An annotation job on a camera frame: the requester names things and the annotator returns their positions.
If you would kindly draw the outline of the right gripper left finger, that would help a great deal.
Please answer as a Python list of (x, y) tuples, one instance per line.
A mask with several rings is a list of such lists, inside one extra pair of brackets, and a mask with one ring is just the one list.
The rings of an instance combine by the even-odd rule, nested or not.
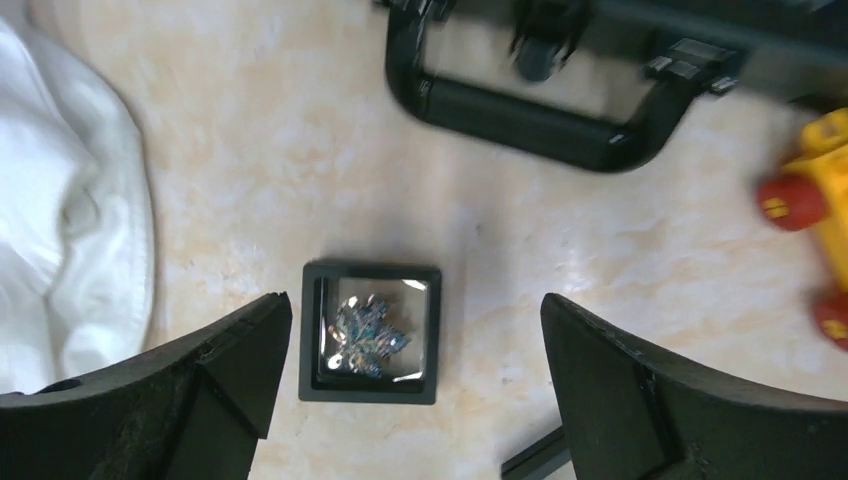
[(5, 479), (244, 479), (268, 436), (292, 324), (264, 295), (115, 365), (1, 398)]

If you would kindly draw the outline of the white garment with blue print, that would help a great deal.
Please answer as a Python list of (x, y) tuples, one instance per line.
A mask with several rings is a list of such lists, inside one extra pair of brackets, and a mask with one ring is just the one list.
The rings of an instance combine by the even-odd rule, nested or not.
[(20, 13), (1, 17), (1, 389), (138, 354), (154, 300), (141, 135), (112, 88)]

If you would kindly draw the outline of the blue leaf brooch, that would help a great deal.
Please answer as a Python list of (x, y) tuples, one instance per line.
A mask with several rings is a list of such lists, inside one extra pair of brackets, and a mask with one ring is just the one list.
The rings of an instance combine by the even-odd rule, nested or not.
[(327, 367), (371, 380), (380, 379), (385, 363), (410, 343), (406, 333), (386, 321), (389, 309), (389, 302), (375, 295), (365, 300), (357, 296), (344, 300), (327, 328), (336, 344), (327, 359)]

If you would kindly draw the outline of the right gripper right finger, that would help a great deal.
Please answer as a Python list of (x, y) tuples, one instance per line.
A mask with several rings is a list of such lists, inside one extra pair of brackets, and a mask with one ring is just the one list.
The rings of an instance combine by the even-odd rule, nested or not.
[(548, 365), (580, 479), (843, 479), (847, 405), (748, 381), (543, 298)]

